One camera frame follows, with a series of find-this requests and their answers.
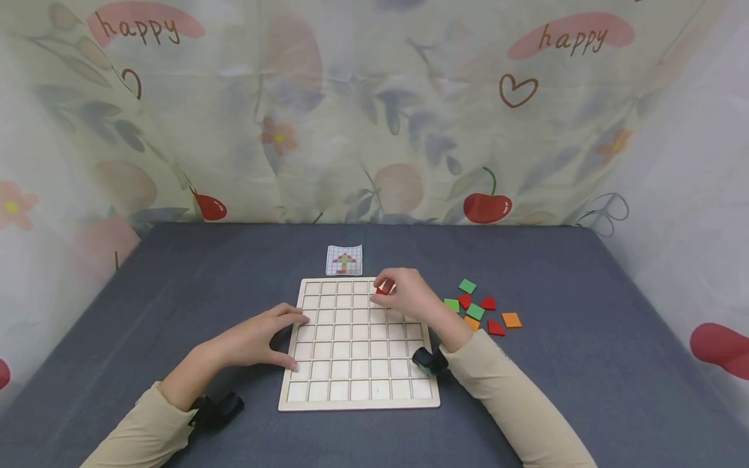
heart outline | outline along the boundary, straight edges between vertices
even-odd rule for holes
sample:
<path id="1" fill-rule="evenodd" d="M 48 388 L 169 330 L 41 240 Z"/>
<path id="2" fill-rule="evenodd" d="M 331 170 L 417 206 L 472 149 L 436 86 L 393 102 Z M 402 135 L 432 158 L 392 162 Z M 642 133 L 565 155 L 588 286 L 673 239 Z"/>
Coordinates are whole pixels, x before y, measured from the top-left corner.
<path id="1" fill-rule="evenodd" d="M 512 91 L 517 91 L 518 89 L 522 88 L 528 83 L 533 83 L 533 91 L 531 91 L 530 94 L 528 94 L 528 97 L 523 99 L 521 102 L 517 104 L 512 104 L 507 100 L 507 98 L 505 97 L 505 92 L 502 89 L 505 79 L 507 78 L 510 78 L 510 81 L 512 82 Z M 502 102 L 504 102 L 510 109 L 516 109 L 522 106 L 523 104 L 527 103 L 528 101 L 530 101 L 530 98 L 536 95 L 536 91 L 538 90 L 539 90 L 539 81 L 535 78 L 529 78 L 523 82 L 520 82 L 520 84 L 518 84 L 515 81 L 515 77 L 512 75 L 512 73 L 505 73 L 504 75 L 502 75 L 502 78 L 500 78 L 500 98 L 502 99 Z"/>

right hand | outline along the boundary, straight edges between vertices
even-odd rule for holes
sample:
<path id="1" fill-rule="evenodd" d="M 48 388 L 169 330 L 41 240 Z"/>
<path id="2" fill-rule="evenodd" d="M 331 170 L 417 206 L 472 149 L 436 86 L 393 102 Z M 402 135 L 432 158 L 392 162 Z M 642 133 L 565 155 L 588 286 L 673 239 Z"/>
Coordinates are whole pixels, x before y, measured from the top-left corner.
<path id="1" fill-rule="evenodd" d="M 440 298 L 413 268 L 386 268 L 377 276 L 374 286 L 386 284 L 395 290 L 390 294 L 373 294 L 371 301 L 388 309 L 396 309 L 408 317 L 430 324 L 445 308 Z"/>

flower print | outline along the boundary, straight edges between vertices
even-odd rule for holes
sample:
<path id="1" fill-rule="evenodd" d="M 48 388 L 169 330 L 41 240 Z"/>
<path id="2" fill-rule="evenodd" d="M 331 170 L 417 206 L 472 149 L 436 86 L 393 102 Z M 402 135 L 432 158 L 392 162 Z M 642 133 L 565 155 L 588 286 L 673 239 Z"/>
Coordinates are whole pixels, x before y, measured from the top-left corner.
<path id="1" fill-rule="evenodd" d="M 39 197 L 31 193 L 22 193 L 21 187 L 10 180 L 0 181 L 0 229 L 5 229 L 12 223 L 30 231 L 34 225 L 26 215 L 39 203 Z"/>
<path id="2" fill-rule="evenodd" d="M 596 148 L 595 152 L 604 157 L 602 161 L 604 166 L 609 165 L 617 154 L 622 153 L 627 149 L 627 143 L 629 142 L 629 137 L 632 136 L 632 133 L 634 133 L 634 130 L 628 130 L 626 128 L 619 129 L 610 142 L 604 143 Z"/>
<path id="3" fill-rule="evenodd" d="M 273 145 L 276 155 L 283 156 L 284 148 L 295 150 L 299 147 L 297 140 L 294 139 L 294 128 L 291 124 L 276 124 L 272 118 L 266 117 L 263 119 L 263 127 L 265 131 L 261 135 L 261 141 L 263 145 Z"/>

black wrist strap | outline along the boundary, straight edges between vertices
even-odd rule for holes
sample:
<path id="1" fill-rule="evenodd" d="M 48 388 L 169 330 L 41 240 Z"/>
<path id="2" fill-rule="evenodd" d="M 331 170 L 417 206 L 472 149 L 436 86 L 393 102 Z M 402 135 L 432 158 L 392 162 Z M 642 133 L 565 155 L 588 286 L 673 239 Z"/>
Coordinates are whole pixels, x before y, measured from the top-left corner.
<path id="1" fill-rule="evenodd" d="M 244 401 L 236 393 L 229 392 L 216 403 L 207 396 L 200 397 L 195 400 L 190 409 L 198 410 L 198 412 L 190 420 L 189 425 L 200 428 L 220 429 L 244 409 Z"/>

pink brush stroke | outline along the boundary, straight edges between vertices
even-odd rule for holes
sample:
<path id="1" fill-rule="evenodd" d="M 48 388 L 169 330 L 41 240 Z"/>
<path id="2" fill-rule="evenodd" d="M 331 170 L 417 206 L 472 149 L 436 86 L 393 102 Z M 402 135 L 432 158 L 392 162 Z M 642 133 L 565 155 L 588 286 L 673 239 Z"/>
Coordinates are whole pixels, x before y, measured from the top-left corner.
<path id="1" fill-rule="evenodd" d="M 107 35 L 96 13 L 99 13 L 102 20 L 112 25 L 112 28 L 116 31 L 114 34 L 109 32 L 109 35 Z M 179 8 L 170 7 L 169 5 L 155 1 L 125 0 L 106 4 L 88 15 L 88 28 L 91 29 L 91 33 L 99 45 L 107 47 L 115 39 L 116 35 L 119 34 L 119 25 L 121 22 L 126 22 L 131 30 L 137 30 L 135 21 L 148 24 L 149 19 L 161 22 L 162 25 L 164 21 L 174 21 L 179 33 L 187 37 L 197 38 L 205 36 L 205 29 L 197 19 Z"/>
<path id="2" fill-rule="evenodd" d="M 572 41 L 578 32 L 590 33 L 591 31 L 603 32 L 608 30 L 604 42 L 613 47 L 625 47 L 634 40 L 634 29 L 632 26 L 617 15 L 611 13 L 578 13 L 563 18 L 555 19 L 548 23 L 546 34 L 551 35 L 551 45 L 542 37 L 546 25 L 539 26 L 528 34 L 521 37 L 507 51 L 507 58 L 511 60 L 522 60 L 541 52 L 548 47 L 554 47 L 557 39 L 562 34 L 569 34 Z"/>

